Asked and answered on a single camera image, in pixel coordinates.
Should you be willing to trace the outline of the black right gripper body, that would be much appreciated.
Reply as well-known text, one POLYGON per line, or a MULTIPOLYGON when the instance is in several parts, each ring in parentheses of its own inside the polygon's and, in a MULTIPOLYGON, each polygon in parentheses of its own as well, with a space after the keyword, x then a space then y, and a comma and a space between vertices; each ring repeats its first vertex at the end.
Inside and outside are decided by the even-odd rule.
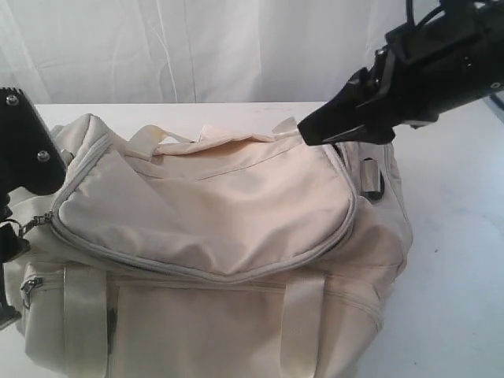
POLYGON ((503 89, 503 3, 441 1, 406 22, 376 51, 372 122, 420 128, 439 115, 503 89))

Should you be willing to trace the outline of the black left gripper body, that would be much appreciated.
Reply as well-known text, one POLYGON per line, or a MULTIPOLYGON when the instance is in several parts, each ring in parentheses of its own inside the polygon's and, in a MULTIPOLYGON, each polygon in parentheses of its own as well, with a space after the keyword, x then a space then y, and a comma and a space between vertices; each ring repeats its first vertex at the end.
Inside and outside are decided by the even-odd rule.
POLYGON ((20 226, 9 207, 10 196, 4 187, 1 187, 1 330, 8 328, 21 318, 20 312, 9 303, 6 290, 5 264, 14 260, 28 250, 26 241, 14 225, 20 226))

